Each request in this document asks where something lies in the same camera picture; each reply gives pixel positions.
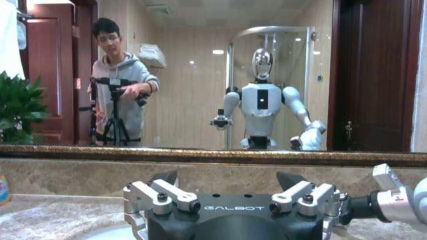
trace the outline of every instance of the silver robot face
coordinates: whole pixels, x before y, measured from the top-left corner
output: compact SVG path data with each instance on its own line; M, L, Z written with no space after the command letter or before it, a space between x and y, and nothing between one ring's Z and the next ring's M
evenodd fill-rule
M253 70L257 79L267 80L274 67L274 55L261 48L255 51L253 57Z

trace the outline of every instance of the gray hoodie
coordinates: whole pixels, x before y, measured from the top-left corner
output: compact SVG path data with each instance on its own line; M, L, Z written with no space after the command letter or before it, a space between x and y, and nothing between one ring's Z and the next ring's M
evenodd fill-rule
M154 81L158 87L161 84L157 76L150 74L141 59L130 53L126 53L123 61L117 66L111 66L111 64L107 62L107 56L105 55L103 58L94 63L93 76L95 78L107 77L127 79L141 83ZM111 100L111 97L109 86L98 84L98 104L99 109L105 112L105 118L97 124L97 132L99 134L105 133L105 127L114 111L114 101ZM119 118L123 119L130 139L134 140L142 138L142 129L145 126L145 106L141 107L133 99L122 97L119 101ZM110 128L107 136L110 138L114 137L113 127Z

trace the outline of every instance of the shower enclosure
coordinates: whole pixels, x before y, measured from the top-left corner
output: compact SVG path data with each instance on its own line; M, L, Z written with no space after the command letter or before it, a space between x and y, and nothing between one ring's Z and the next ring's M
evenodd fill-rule
M266 48L273 53L273 70L269 81L282 89L293 86L299 90L301 98L307 104L311 28L291 26L261 26L239 32L229 42L227 48L227 87L242 89L254 82L253 55L257 49ZM239 109L233 114L234 125L226 132L227 149L239 149L246 137L246 121ZM291 110L283 109L275 117L274 134L277 149L290 149L290 139L299 136L303 125Z

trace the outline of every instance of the man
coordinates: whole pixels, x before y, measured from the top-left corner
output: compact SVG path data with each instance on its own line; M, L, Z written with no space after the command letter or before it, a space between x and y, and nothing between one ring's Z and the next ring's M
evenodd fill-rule
M135 102L141 93L153 94L159 89L159 80L150 74L139 58L123 51L123 37L118 24L109 18L101 18L93 26L93 34L98 45L106 52L93 67L95 78L117 78L137 81L138 83L125 86L125 94L119 101L119 118L123 119L125 127L131 139L129 145L139 145L142 142L142 128L145 125L145 107ZM98 111L97 111L97 139L103 141L105 127L114 111L111 91L107 85L98 84ZM113 142L114 129L107 134L109 142Z

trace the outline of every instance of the ceiling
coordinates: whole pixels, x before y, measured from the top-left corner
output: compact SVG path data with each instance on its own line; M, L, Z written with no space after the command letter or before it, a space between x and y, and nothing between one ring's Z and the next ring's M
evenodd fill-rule
M150 10L157 26L257 27L290 25L313 0L142 0L166 5L170 14Z

